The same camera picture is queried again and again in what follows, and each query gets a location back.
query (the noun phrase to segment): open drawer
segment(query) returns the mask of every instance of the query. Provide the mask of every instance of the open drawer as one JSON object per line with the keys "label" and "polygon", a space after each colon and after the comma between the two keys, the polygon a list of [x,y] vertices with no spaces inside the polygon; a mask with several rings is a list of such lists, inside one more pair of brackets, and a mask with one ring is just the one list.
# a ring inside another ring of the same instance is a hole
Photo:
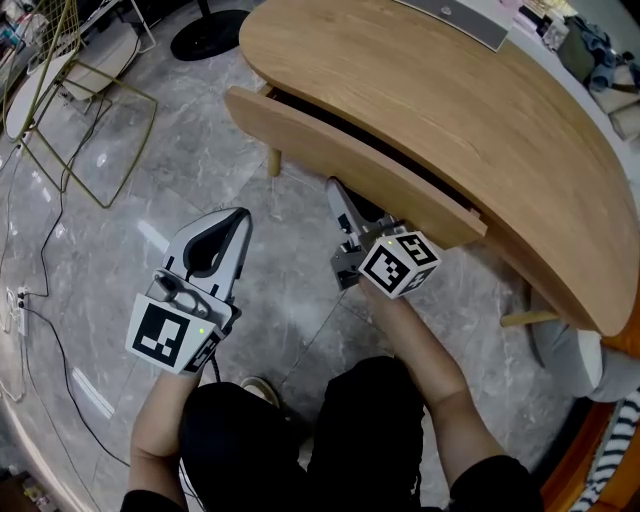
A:
{"label": "open drawer", "polygon": [[231,117],[244,132],[314,172],[337,177],[443,249],[484,236],[487,227],[471,205],[452,189],[441,190],[444,183],[427,181],[428,171],[407,168],[414,163],[404,155],[298,98],[276,89],[263,92],[231,87],[226,93]]}

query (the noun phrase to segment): person's arm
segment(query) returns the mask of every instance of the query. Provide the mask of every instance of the person's arm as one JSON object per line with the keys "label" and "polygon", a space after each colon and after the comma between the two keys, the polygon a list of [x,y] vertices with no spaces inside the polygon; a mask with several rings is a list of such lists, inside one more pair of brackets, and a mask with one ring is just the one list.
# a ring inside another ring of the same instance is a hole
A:
{"label": "person's arm", "polygon": [[131,434],[129,491],[152,491],[187,509],[178,474],[178,428],[182,409],[200,376],[162,372]]}
{"label": "person's arm", "polygon": [[425,400],[449,487],[478,462],[505,455],[480,418],[460,367],[406,299],[387,298],[364,277],[360,287]]}

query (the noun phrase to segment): black base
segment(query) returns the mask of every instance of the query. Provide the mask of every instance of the black base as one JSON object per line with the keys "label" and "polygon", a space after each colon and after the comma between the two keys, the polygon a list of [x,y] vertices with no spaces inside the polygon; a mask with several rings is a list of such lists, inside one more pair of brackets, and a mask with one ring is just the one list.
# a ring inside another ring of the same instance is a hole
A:
{"label": "black base", "polygon": [[178,60],[200,60],[220,55],[240,44],[238,35],[247,11],[230,10],[207,14],[189,23],[171,41]]}

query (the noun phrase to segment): black sleeve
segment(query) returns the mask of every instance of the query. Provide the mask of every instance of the black sleeve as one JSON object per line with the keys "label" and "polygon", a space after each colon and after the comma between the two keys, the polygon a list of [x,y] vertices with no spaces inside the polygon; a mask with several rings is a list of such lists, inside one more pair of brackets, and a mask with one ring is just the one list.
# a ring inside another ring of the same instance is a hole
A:
{"label": "black sleeve", "polygon": [[543,512],[542,497],[529,472],[506,455],[467,469],[451,488],[451,512]]}
{"label": "black sleeve", "polygon": [[151,491],[129,491],[122,502],[120,512],[185,512],[169,498]]}

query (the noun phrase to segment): person's leg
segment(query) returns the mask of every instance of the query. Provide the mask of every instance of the person's leg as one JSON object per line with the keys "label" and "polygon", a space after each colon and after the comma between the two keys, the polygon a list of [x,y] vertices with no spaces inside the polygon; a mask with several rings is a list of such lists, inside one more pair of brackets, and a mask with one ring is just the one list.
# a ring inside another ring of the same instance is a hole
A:
{"label": "person's leg", "polygon": [[209,510],[300,503],[306,474],[282,412],[228,382],[196,389],[180,425],[180,455]]}
{"label": "person's leg", "polygon": [[308,468],[321,508],[415,507],[423,416],[422,398],[398,360],[367,359],[329,382]]}

